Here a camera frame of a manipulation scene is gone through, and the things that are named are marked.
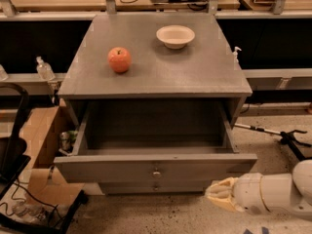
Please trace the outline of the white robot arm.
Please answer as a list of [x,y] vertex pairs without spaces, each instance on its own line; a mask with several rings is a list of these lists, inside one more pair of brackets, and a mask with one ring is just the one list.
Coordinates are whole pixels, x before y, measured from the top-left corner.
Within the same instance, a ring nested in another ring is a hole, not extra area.
[[229,212],[271,213],[312,218],[312,161],[295,165],[290,174],[249,173],[229,177],[208,187],[207,198]]

